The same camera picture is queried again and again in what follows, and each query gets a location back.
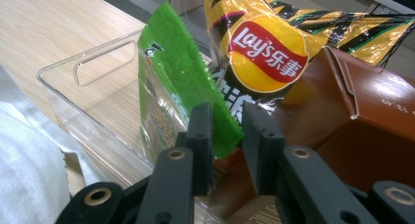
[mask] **metal screw hole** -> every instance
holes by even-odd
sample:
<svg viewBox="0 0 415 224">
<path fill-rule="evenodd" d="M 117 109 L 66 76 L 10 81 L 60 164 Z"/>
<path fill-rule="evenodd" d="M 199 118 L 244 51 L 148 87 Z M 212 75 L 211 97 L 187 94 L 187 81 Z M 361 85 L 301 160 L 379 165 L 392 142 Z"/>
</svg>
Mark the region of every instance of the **metal screw hole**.
<svg viewBox="0 0 415 224">
<path fill-rule="evenodd" d="M 303 150 L 303 149 L 294 149 L 293 154 L 294 154 L 294 156 L 300 157 L 300 158 L 311 157 L 311 154 L 308 151 Z"/>
<path fill-rule="evenodd" d="M 397 187 L 388 187 L 385 189 L 385 193 L 395 202 L 405 205 L 415 205 L 415 197 Z"/>
<path fill-rule="evenodd" d="M 183 151 L 172 151 L 168 154 L 168 157 L 171 159 L 181 159 L 185 156 L 186 154 Z"/>
<path fill-rule="evenodd" d="M 96 206 L 109 200 L 112 194 L 108 188 L 96 188 L 86 195 L 84 202 L 89 206 Z"/>
</svg>

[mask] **red logo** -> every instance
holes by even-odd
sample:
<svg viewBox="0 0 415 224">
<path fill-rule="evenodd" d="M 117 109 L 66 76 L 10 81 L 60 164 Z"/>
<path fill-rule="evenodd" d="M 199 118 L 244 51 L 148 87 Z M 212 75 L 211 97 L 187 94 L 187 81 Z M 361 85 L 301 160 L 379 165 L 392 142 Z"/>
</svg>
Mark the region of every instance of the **red logo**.
<svg viewBox="0 0 415 224">
<path fill-rule="evenodd" d="M 281 83 L 295 81 L 308 61 L 307 55 L 300 56 L 292 52 L 255 22 L 244 22 L 235 30 L 228 47 L 230 51 L 240 53 Z"/>
</svg>

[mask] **snack package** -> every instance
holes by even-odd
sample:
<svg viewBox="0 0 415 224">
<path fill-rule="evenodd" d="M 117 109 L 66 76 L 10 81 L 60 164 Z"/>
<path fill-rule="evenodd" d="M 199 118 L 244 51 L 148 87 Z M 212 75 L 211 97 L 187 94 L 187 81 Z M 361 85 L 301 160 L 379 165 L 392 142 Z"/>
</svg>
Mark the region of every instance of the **snack package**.
<svg viewBox="0 0 415 224">
<path fill-rule="evenodd" d="M 180 18 L 167 3 L 149 19 L 138 40 L 142 134 L 153 157 L 187 131 L 191 109 L 211 103 L 213 150 L 226 157 L 243 137 L 207 65 Z"/>
<path fill-rule="evenodd" d="M 298 9 L 275 0 L 204 0 L 219 89 L 241 122 L 242 103 L 269 113 L 324 46 L 377 65 L 414 28 L 415 15 Z"/>
</svg>

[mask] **brown box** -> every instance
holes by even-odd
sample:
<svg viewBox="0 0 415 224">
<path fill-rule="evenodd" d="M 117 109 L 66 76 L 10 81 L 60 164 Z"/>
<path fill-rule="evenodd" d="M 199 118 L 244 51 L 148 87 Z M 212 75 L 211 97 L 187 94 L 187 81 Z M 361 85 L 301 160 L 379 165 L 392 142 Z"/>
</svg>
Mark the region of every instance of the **brown box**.
<svg viewBox="0 0 415 224">
<path fill-rule="evenodd" d="M 227 224 L 281 224 L 275 196 L 257 196 L 226 219 Z"/>
<path fill-rule="evenodd" d="M 318 152 L 347 184 L 415 187 L 415 81 L 324 48 L 274 113 L 289 145 Z"/>
<path fill-rule="evenodd" d="M 212 180 L 214 189 L 209 196 L 200 198 L 200 202 L 223 220 L 257 196 L 244 152 L 240 148 L 228 157 L 213 162 Z"/>
</svg>

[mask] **lay's logo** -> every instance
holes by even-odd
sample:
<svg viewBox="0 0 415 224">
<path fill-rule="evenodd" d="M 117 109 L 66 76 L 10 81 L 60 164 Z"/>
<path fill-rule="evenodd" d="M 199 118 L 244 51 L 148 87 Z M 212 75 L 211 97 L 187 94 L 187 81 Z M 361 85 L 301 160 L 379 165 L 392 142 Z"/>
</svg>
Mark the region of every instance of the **lay's logo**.
<svg viewBox="0 0 415 224">
<path fill-rule="evenodd" d="M 300 77 L 308 62 L 302 36 L 280 35 L 277 29 L 284 27 L 275 27 L 272 32 L 269 23 L 269 17 L 243 22 L 233 32 L 228 46 L 235 75 L 256 92 L 283 89 Z"/>
</svg>

